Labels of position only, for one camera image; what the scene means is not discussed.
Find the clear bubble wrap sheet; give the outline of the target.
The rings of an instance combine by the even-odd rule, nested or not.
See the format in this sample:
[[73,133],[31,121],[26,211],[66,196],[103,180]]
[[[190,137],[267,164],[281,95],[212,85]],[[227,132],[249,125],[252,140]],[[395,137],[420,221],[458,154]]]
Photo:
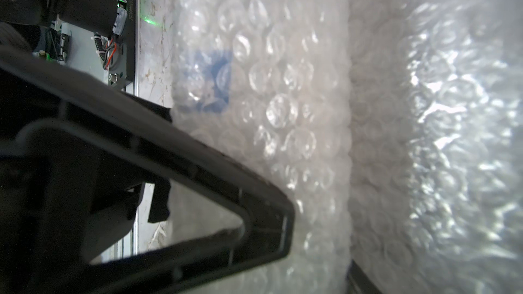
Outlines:
[[291,199],[198,293],[521,293],[522,0],[181,0],[174,124]]

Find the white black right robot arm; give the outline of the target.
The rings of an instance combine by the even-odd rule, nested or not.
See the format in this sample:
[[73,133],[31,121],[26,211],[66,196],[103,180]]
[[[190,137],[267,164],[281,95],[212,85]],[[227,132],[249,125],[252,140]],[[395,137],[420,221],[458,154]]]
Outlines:
[[[1,292],[178,293],[278,261],[295,211],[275,185],[124,92],[138,0],[1,0]],[[104,264],[177,181],[238,227]]]

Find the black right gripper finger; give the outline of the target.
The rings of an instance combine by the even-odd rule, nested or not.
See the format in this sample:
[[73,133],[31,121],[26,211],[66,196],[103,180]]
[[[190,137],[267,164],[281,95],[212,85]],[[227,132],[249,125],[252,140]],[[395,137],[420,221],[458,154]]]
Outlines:
[[[241,220],[105,264],[146,184],[148,221],[170,183]],[[290,253],[295,210],[275,185],[175,128],[165,107],[86,73],[1,48],[1,292],[178,293]]]

